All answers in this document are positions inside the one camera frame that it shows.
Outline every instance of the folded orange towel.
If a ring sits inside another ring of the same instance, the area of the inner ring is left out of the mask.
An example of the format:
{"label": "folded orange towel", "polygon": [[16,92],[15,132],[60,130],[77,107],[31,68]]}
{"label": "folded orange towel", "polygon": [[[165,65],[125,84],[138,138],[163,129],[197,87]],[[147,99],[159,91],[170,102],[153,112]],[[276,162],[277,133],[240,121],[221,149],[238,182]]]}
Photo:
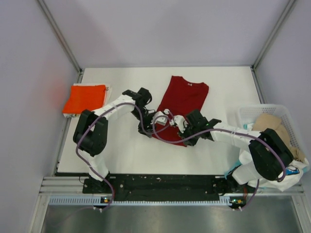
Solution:
{"label": "folded orange towel", "polygon": [[92,111],[101,108],[105,91],[105,85],[71,86],[70,97],[64,106],[63,113],[80,114],[85,109]]}

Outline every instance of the white panel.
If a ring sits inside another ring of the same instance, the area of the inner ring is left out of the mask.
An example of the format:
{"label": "white panel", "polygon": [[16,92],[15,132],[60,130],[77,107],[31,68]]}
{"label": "white panel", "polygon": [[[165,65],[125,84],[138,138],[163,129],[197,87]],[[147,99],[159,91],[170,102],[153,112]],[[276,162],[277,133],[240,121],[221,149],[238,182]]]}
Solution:
{"label": "white panel", "polygon": [[26,232],[77,77],[34,0],[0,7],[0,232]]}
{"label": "white panel", "polygon": [[287,0],[46,0],[80,66],[251,65]]}
{"label": "white panel", "polygon": [[[311,1],[299,0],[258,69],[267,100],[285,105],[311,152]],[[311,172],[303,177],[311,200]]]}

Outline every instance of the white laundry basket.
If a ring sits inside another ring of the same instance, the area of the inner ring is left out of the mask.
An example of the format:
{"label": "white laundry basket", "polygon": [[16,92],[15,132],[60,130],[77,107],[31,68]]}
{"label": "white laundry basket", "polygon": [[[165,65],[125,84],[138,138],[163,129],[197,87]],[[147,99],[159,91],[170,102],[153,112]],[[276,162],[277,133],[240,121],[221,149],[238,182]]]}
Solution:
{"label": "white laundry basket", "polygon": [[262,114],[268,113],[277,116],[282,119],[282,125],[287,129],[290,138],[291,145],[293,147],[299,148],[304,152],[306,157],[309,157],[308,151],[304,142],[302,141],[302,136],[297,127],[295,127],[294,121],[286,107],[277,104],[254,104],[243,106],[238,109],[237,119],[238,124],[243,128],[244,124],[255,123],[256,119]]}

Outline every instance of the white tabletop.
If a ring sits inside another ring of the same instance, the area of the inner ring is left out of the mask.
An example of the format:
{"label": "white tabletop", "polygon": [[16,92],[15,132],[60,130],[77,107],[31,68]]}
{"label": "white tabletop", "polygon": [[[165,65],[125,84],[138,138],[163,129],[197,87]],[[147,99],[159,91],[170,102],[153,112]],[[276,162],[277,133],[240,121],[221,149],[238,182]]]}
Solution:
{"label": "white tabletop", "polygon": [[[82,83],[111,85],[108,102],[127,89],[137,92],[144,87],[153,97],[148,109],[157,109],[172,75],[209,86],[201,110],[208,120],[217,118],[237,126],[238,107],[259,103],[250,67],[87,68]],[[58,172],[88,172],[75,154],[72,137],[77,121],[71,120]],[[200,139],[194,147],[185,148],[148,138],[138,133],[138,121],[132,114],[109,122],[107,146],[102,153],[112,173],[149,174],[224,174],[239,156],[237,148],[219,142]]]}

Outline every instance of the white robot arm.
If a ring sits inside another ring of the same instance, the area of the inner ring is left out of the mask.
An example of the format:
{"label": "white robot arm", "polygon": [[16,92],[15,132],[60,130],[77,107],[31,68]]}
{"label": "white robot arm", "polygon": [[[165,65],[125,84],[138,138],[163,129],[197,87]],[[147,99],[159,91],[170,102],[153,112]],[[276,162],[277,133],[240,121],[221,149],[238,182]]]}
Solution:
{"label": "white robot arm", "polygon": [[[90,166],[89,173],[94,179],[102,181],[102,178],[96,175],[92,169],[97,171],[102,177],[106,177],[109,173],[104,157],[98,155],[106,146],[109,122],[131,112],[140,121],[138,132],[148,137],[151,137],[153,132],[153,124],[167,124],[169,110],[164,111],[164,113],[150,113],[145,106],[151,100],[151,94],[144,88],[141,88],[137,93],[127,90],[109,105],[93,112],[84,110],[81,113],[73,141],[78,144],[81,156],[88,161]],[[240,166],[230,174],[238,184],[244,184],[261,177],[268,180],[277,180],[284,170],[283,168],[287,167],[293,160],[292,154],[282,140],[275,131],[270,129],[264,132],[247,131],[227,125],[217,119],[207,121],[198,110],[189,113],[186,115],[186,118],[174,116],[169,123],[171,126],[179,128],[178,135],[181,139],[184,139],[186,146],[194,146],[199,138],[203,138],[226,142],[249,151],[252,155],[253,163]],[[283,165],[259,142],[260,140],[273,148]]]}

